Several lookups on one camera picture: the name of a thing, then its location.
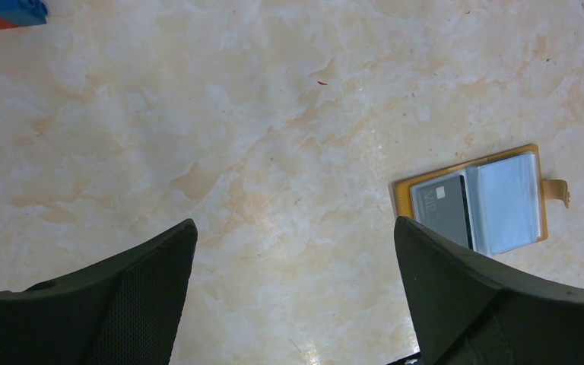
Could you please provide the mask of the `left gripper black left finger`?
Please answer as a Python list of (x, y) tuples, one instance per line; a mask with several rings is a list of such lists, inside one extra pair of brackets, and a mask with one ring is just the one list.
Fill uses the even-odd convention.
[(198, 239), (191, 219), (103, 261), (0, 291), (0, 364), (167, 364)]

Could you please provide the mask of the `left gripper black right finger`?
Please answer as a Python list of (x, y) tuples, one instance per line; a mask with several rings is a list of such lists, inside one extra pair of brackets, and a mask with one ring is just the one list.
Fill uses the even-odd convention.
[(584, 364), (584, 288), (530, 275), (409, 217), (395, 251), (425, 364)]

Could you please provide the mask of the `yellow leather card holder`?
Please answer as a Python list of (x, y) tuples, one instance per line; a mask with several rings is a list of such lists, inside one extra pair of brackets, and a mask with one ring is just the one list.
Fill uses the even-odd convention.
[(396, 214), (414, 219), (410, 188), (449, 173), (464, 173), (473, 248), (495, 256), (548, 238), (545, 201), (568, 206), (562, 179), (543, 179), (539, 150), (527, 144), (401, 180), (393, 186)]

